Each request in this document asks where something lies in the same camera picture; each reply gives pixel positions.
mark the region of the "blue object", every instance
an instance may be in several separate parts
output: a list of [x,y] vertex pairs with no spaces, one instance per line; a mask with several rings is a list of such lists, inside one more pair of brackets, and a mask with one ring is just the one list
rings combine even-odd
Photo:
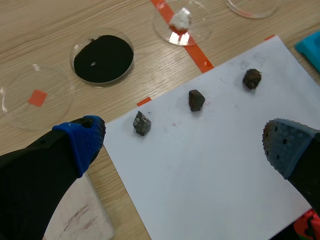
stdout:
[[56,125],[52,130],[68,134],[78,177],[81,178],[102,148],[106,134],[105,122],[99,116],[88,115],[72,122]]
[[295,45],[295,49],[320,72],[320,32],[316,32]]
[[269,121],[263,130],[263,149],[269,163],[288,179],[318,130],[286,119]]

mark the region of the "wooden surface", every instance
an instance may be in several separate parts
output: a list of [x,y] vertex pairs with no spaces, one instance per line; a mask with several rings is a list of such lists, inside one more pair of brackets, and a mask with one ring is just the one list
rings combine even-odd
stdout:
[[[199,46],[214,66],[275,34],[320,83],[320,74],[294,50],[297,41],[320,28],[319,0],[283,0],[274,15],[261,20],[236,15],[224,0],[205,0],[205,4],[212,17],[212,34]],[[201,73],[183,47],[155,34],[153,11],[149,0],[0,0],[0,86],[4,88],[24,64],[54,65],[68,75],[74,88],[72,105],[60,121],[90,114],[109,122],[145,97],[157,98]],[[133,71],[112,87],[85,85],[70,68],[72,45],[97,27],[122,31],[134,47]],[[0,129],[0,154],[24,148],[50,130],[16,128],[3,114]],[[150,239],[105,149],[88,173],[115,228],[114,239]]]

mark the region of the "petri dish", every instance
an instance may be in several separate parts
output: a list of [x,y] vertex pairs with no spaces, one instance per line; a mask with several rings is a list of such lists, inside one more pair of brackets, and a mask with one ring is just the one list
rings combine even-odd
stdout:
[[53,66],[24,66],[1,91],[4,116],[15,127],[27,130],[52,128],[72,102],[68,77]]
[[[169,26],[175,13],[187,10],[191,13],[187,31],[178,31]],[[206,7],[195,0],[166,0],[155,7],[153,29],[165,41],[177,46],[191,46],[209,38],[212,23]]]
[[250,19],[261,19],[272,15],[279,7],[279,0],[225,0],[235,13]]
[[106,87],[124,79],[134,65],[130,39],[112,28],[97,28],[82,35],[70,51],[73,72],[86,84]]

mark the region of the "dark rock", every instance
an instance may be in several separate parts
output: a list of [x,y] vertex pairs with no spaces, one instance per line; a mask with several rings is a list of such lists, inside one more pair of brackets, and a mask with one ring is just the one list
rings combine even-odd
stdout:
[[256,89],[261,80],[261,73],[256,69],[249,69],[243,79],[248,89]]
[[138,111],[133,121],[133,127],[137,134],[139,134],[140,136],[144,136],[147,134],[147,132],[150,131],[151,121],[146,118],[146,116],[143,115],[142,112]]
[[191,90],[189,92],[190,110],[192,112],[200,111],[205,100],[205,97],[198,90]]

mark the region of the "white powder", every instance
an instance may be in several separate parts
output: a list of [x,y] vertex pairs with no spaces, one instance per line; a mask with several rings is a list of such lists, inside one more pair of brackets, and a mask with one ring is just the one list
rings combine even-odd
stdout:
[[178,13],[171,18],[169,25],[175,27],[178,31],[188,30],[191,24],[192,15],[190,11],[183,7]]

